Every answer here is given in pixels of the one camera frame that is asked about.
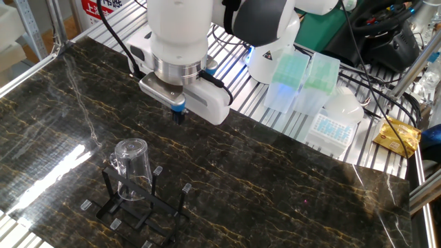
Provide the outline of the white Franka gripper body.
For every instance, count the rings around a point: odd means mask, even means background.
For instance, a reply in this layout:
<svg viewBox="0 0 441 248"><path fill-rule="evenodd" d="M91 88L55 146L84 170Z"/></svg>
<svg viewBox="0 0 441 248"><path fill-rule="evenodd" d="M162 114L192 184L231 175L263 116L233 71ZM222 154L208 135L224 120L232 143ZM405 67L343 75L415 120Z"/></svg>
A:
<svg viewBox="0 0 441 248"><path fill-rule="evenodd" d="M145 76L140 89L166 107L189 110L213 125L229 114L229 94L205 71L207 36L204 32L171 35L137 32L126 42Z"/></svg>

